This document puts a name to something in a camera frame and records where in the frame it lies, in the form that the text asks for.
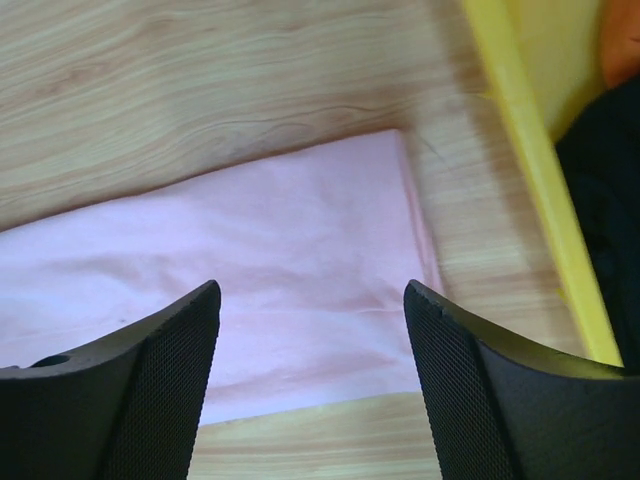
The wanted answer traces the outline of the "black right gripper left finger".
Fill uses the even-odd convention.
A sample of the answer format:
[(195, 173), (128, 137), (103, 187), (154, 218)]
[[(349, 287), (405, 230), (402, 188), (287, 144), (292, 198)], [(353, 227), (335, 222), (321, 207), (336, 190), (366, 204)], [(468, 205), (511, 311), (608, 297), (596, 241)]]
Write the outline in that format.
[(186, 478), (220, 307), (208, 281), (90, 343), (2, 368), (2, 478)]

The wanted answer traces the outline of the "pink t shirt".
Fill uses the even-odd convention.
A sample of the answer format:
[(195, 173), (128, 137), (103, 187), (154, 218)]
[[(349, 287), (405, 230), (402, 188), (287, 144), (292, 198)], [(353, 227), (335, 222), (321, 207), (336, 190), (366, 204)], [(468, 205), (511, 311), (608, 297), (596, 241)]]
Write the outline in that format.
[(203, 423), (415, 392), (412, 279), (442, 286), (402, 137), (352, 137), (3, 232), (1, 362), (83, 345), (215, 280)]

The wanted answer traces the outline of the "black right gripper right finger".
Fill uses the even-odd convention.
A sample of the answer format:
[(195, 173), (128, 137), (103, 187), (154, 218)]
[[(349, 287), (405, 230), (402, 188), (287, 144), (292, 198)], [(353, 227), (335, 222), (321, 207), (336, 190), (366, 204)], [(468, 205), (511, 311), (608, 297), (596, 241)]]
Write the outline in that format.
[(446, 479), (635, 479), (639, 377), (544, 346), (418, 281), (404, 314)]

